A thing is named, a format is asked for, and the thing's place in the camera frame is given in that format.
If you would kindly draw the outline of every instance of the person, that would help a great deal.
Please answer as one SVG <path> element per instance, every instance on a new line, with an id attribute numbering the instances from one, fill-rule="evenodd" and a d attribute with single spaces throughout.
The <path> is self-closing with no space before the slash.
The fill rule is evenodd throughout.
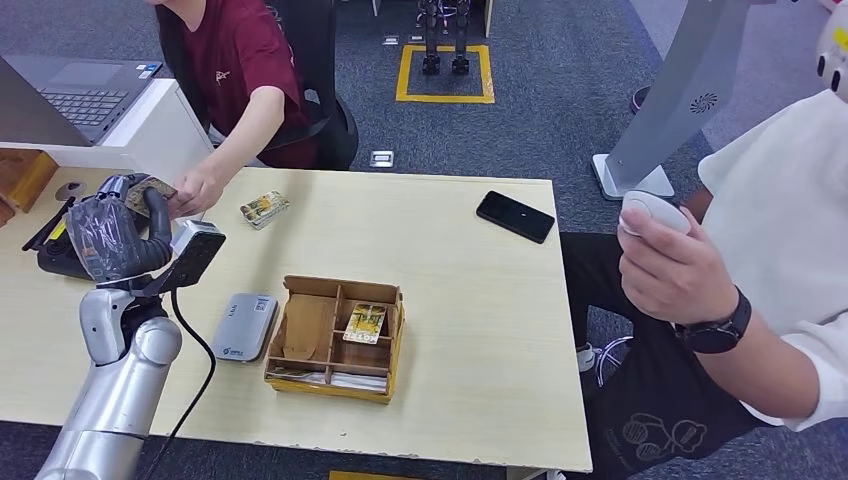
<path id="1" fill-rule="evenodd" d="M 308 126 L 301 80 L 286 38 L 262 0 L 147 0 L 156 9 L 165 63 L 204 127 L 226 136 L 179 178 L 171 216 L 202 212 L 246 164 L 310 168 L 316 147 L 263 152 L 278 130 Z"/>
<path id="2" fill-rule="evenodd" d="M 595 363 L 589 306 L 633 324 L 620 368 L 584 401 L 592 478 L 848 417 L 848 86 L 826 55 L 836 93 L 700 162 L 688 235 L 635 209 L 621 219 L 637 235 L 561 233 L 580 369 Z"/>

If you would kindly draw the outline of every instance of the cable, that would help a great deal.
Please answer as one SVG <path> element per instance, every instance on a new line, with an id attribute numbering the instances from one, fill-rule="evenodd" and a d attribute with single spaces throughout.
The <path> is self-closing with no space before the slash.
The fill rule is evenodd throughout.
<path id="1" fill-rule="evenodd" d="M 209 373 L 206 374 L 206 380 L 203 381 L 203 385 L 200 386 L 200 390 L 197 391 L 197 394 L 194 395 L 194 399 L 188 405 L 188 408 L 185 412 L 183 412 L 183 416 L 180 417 L 180 420 L 177 422 L 177 425 L 174 427 L 174 430 L 168 435 L 168 439 L 165 440 L 165 443 L 162 445 L 162 448 L 159 449 L 159 453 L 156 454 L 156 457 L 153 458 L 153 463 L 150 465 L 150 468 L 147 469 L 147 474 L 144 476 L 144 480 L 150 480 L 153 477 L 153 473 L 156 471 L 156 467 L 159 466 L 159 462 L 162 460 L 162 457 L 165 455 L 165 452 L 168 450 L 168 447 L 171 446 L 171 442 L 174 441 L 174 438 L 177 436 L 177 432 L 180 431 L 180 428 L 185 423 L 188 416 L 191 414 L 192 410 L 194 410 L 197 402 L 200 401 L 200 397 L 203 396 L 203 393 L 206 392 L 206 387 L 209 386 L 209 382 L 212 381 L 212 376 L 215 375 L 215 366 L 217 365 L 217 361 L 215 360 L 215 354 L 212 352 L 212 349 L 209 348 L 209 344 L 203 340 L 203 338 L 194 331 L 191 326 L 189 326 L 188 322 L 183 318 L 182 312 L 180 312 L 180 305 L 177 302 L 177 291 L 171 291 L 171 305 L 174 307 L 174 315 L 177 317 L 177 320 L 180 322 L 180 325 L 183 326 L 184 329 L 191 335 L 203 350 L 206 351 L 206 355 L 209 356 Z"/>
<path id="2" fill-rule="evenodd" d="M 601 358 L 598 360 L 598 365 L 596 367 L 597 369 L 595 370 L 596 379 L 598 381 L 599 387 L 604 386 L 604 362 L 606 362 L 607 359 L 609 359 L 609 361 L 616 367 L 621 366 L 621 361 L 612 356 L 612 349 L 621 345 L 622 343 L 626 343 L 632 338 L 633 337 L 631 336 L 617 338 L 611 341 L 606 347 L 603 348 L 603 350 L 601 351 Z"/>

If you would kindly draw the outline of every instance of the power bank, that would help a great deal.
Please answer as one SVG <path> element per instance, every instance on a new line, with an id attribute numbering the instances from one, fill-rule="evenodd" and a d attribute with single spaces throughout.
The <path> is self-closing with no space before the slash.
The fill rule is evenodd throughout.
<path id="1" fill-rule="evenodd" d="M 276 309 L 277 300 L 270 295 L 233 295 L 215 331 L 212 352 L 222 360 L 256 360 L 262 352 Z"/>

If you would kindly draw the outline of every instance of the white controller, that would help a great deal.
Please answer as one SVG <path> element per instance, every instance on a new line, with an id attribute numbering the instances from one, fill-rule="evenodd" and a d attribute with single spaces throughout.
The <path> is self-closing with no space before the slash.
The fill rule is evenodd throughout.
<path id="1" fill-rule="evenodd" d="M 625 193 L 624 201 L 621 203 L 621 210 L 626 208 L 642 210 L 657 222 L 683 234 L 689 233 L 689 230 L 692 228 L 689 225 L 689 219 L 683 215 L 683 212 L 678 210 L 674 205 L 647 192 L 631 190 Z M 618 217 L 618 223 L 624 228 L 625 232 L 630 235 L 639 236 L 620 216 Z"/>

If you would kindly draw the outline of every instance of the wristwatch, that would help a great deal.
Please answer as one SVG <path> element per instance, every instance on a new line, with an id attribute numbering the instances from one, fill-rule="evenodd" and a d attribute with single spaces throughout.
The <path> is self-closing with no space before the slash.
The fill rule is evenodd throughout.
<path id="1" fill-rule="evenodd" d="M 698 353 L 724 353 L 736 348 L 751 320 L 751 302 L 739 287 L 736 291 L 739 292 L 739 303 L 729 317 L 715 322 L 675 325 L 677 336 L 686 347 Z"/>

